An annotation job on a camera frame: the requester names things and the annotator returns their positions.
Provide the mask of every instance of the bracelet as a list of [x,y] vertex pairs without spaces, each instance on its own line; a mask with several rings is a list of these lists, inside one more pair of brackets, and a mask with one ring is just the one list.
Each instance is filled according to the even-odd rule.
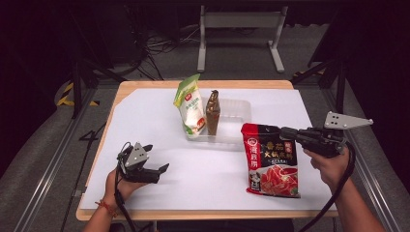
[[106,208],[108,210],[108,212],[112,215],[113,218],[118,216],[117,212],[115,212],[115,210],[111,209],[111,207],[109,207],[109,205],[107,205],[103,200],[100,200],[100,202],[96,201],[96,204]]

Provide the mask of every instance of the metal stand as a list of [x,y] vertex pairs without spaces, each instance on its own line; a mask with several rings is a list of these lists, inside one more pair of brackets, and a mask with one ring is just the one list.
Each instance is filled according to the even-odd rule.
[[281,12],[268,13],[213,13],[205,12],[205,7],[201,6],[200,32],[201,42],[199,46],[198,67],[199,73],[205,72],[206,40],[205,28],[228,28],[228,27],[257,27],[275,28],[275,37],[268,41],[268,46],[274,58],[275,66],[279,73],[284,72],[283,64],[278,53],[278,41],[280,33],[286,19],[287,7],[283,7]]
[[102,66],[78,57],[77,61],[73,65],[73,89],[74,89],[74,113],[73,119],[78,115],[78,112],[82,108],[82,97],[81,97],[81,79],[84,81],[87,88],[95,89],[99,85],[99,81],[93,70],[97,70],[109,78],[118,81],[119,83],[126,81],[125,78],[117,75],[116,73],[103,68]]

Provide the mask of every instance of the clear plastic container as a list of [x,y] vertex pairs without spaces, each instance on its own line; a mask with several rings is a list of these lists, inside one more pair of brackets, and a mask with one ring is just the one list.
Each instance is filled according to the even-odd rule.
[[[202,102],[204,107],[206,107],[208,98],[202,98]],[[208,135],[208,130],[204,129],[199,135],[187,134],[187,140],[242,145],[242,125],[250,122],[249,101],[220,99],[220,121],[218,123],[217,135]]]

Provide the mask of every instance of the human hand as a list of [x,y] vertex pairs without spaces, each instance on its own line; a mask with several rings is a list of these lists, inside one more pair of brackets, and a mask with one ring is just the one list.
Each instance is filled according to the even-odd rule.
[[[116,209],[117,203],[115,201],[115,173],[116,173],[116,169],[112,170],[111,172],[108,173],[108,176],[106,177],[106,181],[105,181],[105,194],[102,198],[102,200],[108,204],[110,207],[112,207],[113,209]],[[132,195],[132,193],[143,187],[146,186],[147,183],[134,183],[134,182],[128,182],[126,180],[121,180],[120,183],[118,183],[118,190],[121,192],[121,195],[124,199],[124,201],[127,201],[128,198],[130,198],[130,196]]]
[[331,192],[335,192],[338,182],[343,176],[349,162],[349,150],[347,147],[343,149],[343,154],[333,158],[322,157],[307,149],[304,149],[304,152],[311,157],[310,163],[313,168],[320,171],[322,181],[329,186]]

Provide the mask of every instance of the green snack bag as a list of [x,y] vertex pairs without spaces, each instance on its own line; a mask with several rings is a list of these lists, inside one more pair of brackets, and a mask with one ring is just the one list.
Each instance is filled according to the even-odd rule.
[[205,128],[204,108],[197,85],[200,74],[183,80],[174,99],[187,134],[198,135]]

